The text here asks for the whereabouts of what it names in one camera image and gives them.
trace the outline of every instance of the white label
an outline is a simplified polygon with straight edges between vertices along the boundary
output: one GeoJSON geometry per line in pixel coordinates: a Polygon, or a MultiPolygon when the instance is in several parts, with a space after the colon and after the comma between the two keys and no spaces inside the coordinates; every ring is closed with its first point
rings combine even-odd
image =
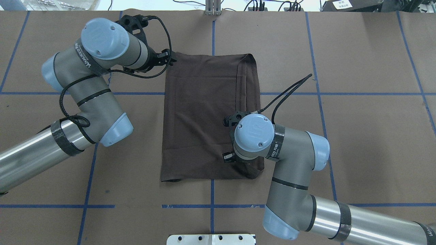
{"type": "Polygon", "coordinates": [[[333,2],[333,5],[336,9],[347,9],[347,8],[353,7],[349,0],[336,1],[336,2],[333,2]]]}

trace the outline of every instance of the black device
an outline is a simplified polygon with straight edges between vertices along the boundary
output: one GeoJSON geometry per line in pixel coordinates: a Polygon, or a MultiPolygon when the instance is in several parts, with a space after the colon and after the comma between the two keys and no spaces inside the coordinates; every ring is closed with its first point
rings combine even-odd
{"type": "Polygon", "coordinates": [[[326,1],[323,5],[323,12],[380,12],[383,5],[383,0],[348,0],[352,7],[337,9],[333,2],[326,1]]]}

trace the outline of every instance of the white metal plate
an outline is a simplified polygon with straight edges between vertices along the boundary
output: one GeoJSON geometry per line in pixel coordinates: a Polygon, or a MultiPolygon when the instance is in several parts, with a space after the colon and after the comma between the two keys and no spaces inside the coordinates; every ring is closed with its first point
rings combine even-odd
{"type": "Polygon", "coordinates": [[[254,234],[171,235],[167,245],[256,245],[254,234]]]}

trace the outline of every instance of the metal bracket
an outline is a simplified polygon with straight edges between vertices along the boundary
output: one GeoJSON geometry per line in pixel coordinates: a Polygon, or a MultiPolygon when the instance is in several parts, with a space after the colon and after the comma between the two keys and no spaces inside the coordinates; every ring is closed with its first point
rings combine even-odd
{"type": "Polygon", "coordinates": [[[221,0],[206,0],[206,15],[221,15],[221,0]]]}
{"type": "Polygon", "coordinates": [[[167,245],[256,245],[254,234],[171,235],[167,245]]]}

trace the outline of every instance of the light blue joint cap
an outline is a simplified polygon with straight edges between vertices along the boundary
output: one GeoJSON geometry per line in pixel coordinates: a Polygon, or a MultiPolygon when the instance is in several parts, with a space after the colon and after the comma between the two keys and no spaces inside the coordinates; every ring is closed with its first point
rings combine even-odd
{"type": "Polygon", "coordinates": [[[267,148],[274,139],[274,126],[264,115],[250,114],[242,118],[235,129],[235,141],[248,152],[267,148]]]}
{"type": "Polygon", "coordinates": [[[123,113],[112,126],[110,129],[105,133],[103,138],[100,140],[100,142],[108,147],[111,146],[118,141],[126,138],[133,132],[133,126],[130,122],[129,118],[127,117],[126,113],[123,113]]]}
{"type": "Polygon", "coordinates": [[[280,219],[267,206],[265,206],[265,214],[263,215],[263,227],[271,235],[285,240],[295,240],[300,233],[280,219]]]}
{"type": "Polygon", "coordinates": [[[62,92],[64,89],[56,78],[55,74],[55,55],[50,57],[41,67],[41,73],[44,80],[56,91],[62,92]]]}
{"type": "Polygon", "coordinates": [[[113,60],[129,47],[129,34],[120,25],[105,18],[95,18],[82,29],[82,45],[92,56],[113,60]]]}
{"type": "Polygon", "coordinates": [[[315,167],[313,171],[321,171],[326,166],[328,157],[330,156],[330,144],[328,140],[322,136],[312,134],[306,131],[312,140],[313,150],[315,152],[315,167]]]}

